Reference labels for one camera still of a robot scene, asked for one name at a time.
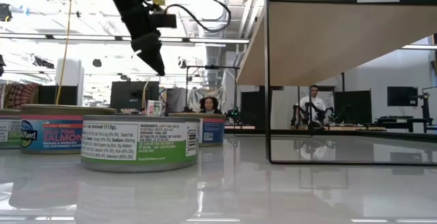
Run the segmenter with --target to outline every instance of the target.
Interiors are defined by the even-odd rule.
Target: man in white shirt
[[[317,109],[324,111],[324,110],[326,110],[325,103],[323,102],[323,100],[321,98],[317,97],[318,93],[319,93],[319,87],[317,85],[312,85],[311,86],[311,101]],[[302,108],[305,111],[306,110],[305,104],[308,102],[309,102],[308,96],[300,99],[300,102],[299,102],[300,108]],[[317,116],[317,112],[315,112],[315,109],[313,107],[311,107],[311,109],[312,109],[312,120],[314,121],[315,117]]]

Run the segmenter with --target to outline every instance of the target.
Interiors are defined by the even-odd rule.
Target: black cable
[[[227,11],[227,13],[228,13],[228,17],[227,17],[227,20],[226,20],[226,24],[225,25],[223,25],[222,27],[219,27],[218,29],[209,29],[209,28],[207,28],[205,25],[203,25],[200,21],[199,21],[199,19],[197,19],[197,17],[192,13],[192,12],[190,12],[190,10],[188,10],[186,7],[184,7],[183,5],[180,5],[180,4],[173,4],[173,5],[169,5],[169,6],[167,6],[167,8],[165,8],[165,10],[164,10],[164,12],[165,13],[167,13],[167,10],[169,9],[169,8],[172,8],[172,7],[178,7],[178,8],[181,8],[181,9],[183,9],[186,13],[188,13],[192,18],[193,18],[193,20],[202,28],[202,29],[204,29],[204,30],[206,30],[206,31],[208,31],[208,32],[212,32],[212,33],[217,33],[217,32],[220,32],[220,31],[222,31],[222,30],[224,30],[227,26],[229,26],[229,24],[231,23],[231,10],[224,4],[224,3],[222,3],[222,2],[220,2],[220,1],[218,1],[218,0],[212,0],[212,1],[215,1],[215,2],[217,2],[219,5],[221,5],[223,8],[225,8],[225,10]]]

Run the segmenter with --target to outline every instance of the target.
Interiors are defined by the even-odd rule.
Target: white column
[[[63,65],[63,58],[58,59],[56,65],[56,85],[59,85],[61,80],[61,71]],[[63,86],[78,86],[77,88],[77,105],[82,106],[83,99],[83,79],[84,68],[80,59],[68,58],[65,62],[64,77],[62,79]]]

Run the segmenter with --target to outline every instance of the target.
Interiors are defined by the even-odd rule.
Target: person
[[[324,110],[326,110],[325,103],[323,102],[323,100],[321,98],[317,97],[318,93],[319,93],[319,86],[312,85],[311,86],[311,101],[317,109],[324,111]],[[308,102],[309,102],[308,96],[301,98],[300,102],[299,102],[300,108],[302,108],[304,111],[306,111],[305,104]],[[311,109],[312,109],[312,111],[311,111],[312,116],[311,117],[312,117],[312,120],[314,121],[315,117],[317,116],[317,112],[315,112],[315,109],[313,107]]]
[[[206,97],[200,100],[200,113],[222,114],[218,107],[219,101],[215,97]]]

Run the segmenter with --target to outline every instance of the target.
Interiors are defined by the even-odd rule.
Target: tuna can
[[[20,111],[0,109],[0,149],[18,149],[20,136]]]
[[[108,172],[151,172],[197,162],[199,119],[142,115],[83,117],[81,164]]]
[[[26,104],[21,107],[21,152],[78,154],[81,152],[82,116],[112,115],[114,109],[68,105]]]
[[[205,113],[170,113],[171,117],[192,117],[200,119],[199,146],[223,145],[226,115]]]

